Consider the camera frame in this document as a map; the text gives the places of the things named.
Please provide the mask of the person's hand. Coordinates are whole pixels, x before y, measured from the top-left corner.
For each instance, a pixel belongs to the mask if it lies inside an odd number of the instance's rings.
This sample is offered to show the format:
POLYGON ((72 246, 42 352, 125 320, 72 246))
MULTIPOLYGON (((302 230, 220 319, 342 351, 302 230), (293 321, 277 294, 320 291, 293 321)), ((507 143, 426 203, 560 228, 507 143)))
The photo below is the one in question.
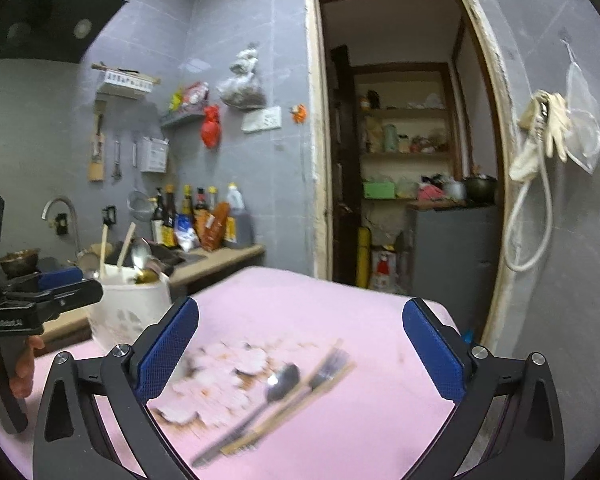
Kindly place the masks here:
POLYGON ((33 389, 34 352, 45 347, 40 336, 30 336, 15 366, 15 376, 9 379, 10 390, 17 399, 30 396, 33 389))

